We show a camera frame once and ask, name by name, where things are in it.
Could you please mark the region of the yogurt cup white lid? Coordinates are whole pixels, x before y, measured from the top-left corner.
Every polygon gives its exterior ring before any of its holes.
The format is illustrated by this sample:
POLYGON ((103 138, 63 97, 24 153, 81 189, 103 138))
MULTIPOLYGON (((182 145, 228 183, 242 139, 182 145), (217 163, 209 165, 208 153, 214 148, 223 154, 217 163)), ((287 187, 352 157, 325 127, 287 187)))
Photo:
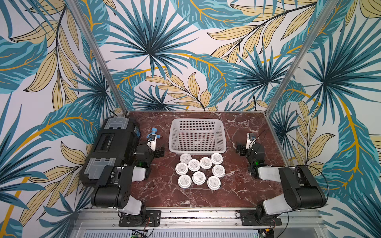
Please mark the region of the yogurt cup white lid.
POLYGON ((183 189, 187 189, 191 186, 192 184, 192 179, 189 175, 181 175, 179 178, 178 178, 178 185, 179 187, 183 188, 183 189))

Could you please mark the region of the yogurt cup green label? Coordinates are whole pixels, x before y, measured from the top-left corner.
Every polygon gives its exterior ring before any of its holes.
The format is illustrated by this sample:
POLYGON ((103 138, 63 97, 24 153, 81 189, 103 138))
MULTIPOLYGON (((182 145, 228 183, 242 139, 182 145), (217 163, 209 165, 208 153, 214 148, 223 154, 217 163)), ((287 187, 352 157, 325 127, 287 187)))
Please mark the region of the yogurt cup green label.
POLYGON ((197 171, 193 174, 192 181, 196 185, 203 185, 206 181, 206 176, 203 172, 197 171))

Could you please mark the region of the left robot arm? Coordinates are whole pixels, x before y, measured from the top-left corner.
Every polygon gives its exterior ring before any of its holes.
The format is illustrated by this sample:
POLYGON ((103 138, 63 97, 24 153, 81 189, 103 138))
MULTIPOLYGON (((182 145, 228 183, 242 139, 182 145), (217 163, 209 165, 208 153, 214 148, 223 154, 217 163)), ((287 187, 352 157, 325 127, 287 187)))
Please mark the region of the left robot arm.
POLYGON ((132 153, 131 165, 106 166, 91 195, 91 205, 113 208, 126 215, 140 215, 143 202, 131 195, 132 183, 147 179, 152 161, 164 155, 164 147, 152 150, 148 144, 139 144, 132 153))

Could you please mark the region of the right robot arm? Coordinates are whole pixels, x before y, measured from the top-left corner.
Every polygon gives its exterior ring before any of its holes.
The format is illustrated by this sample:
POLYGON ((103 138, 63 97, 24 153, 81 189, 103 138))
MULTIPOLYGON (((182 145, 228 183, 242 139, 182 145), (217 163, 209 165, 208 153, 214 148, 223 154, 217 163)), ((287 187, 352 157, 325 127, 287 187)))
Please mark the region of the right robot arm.
POLYGON ((301 209, 324 207, 328 200, 306 165, 276 167, 265 163, 265 148, 261 144, 237 144, 236 153, 246 157, 249 174, 255 179, 278 182, 282 194, 257 205, 258 218, 270 217, 301 209))

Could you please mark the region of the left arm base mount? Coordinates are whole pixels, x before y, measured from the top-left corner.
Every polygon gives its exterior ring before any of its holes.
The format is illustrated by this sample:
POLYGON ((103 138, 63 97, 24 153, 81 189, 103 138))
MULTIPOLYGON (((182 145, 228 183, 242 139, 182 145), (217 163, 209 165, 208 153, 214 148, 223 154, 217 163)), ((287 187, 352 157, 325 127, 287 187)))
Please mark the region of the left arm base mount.
POLYGON ((158 227, 161 210, 146 210, 140 215, 121 215, 119 227, 158 227))

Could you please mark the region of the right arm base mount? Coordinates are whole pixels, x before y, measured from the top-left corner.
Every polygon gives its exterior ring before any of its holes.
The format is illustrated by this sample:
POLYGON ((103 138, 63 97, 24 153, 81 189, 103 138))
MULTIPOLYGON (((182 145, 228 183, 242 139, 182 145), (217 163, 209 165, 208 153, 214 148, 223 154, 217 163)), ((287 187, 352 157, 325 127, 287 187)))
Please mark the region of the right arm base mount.
POLYGON ((281 226, 279 215, 268 215, 265 212, 255 210, 239 210, 235 216, 241 220, 243 226, 281 226))

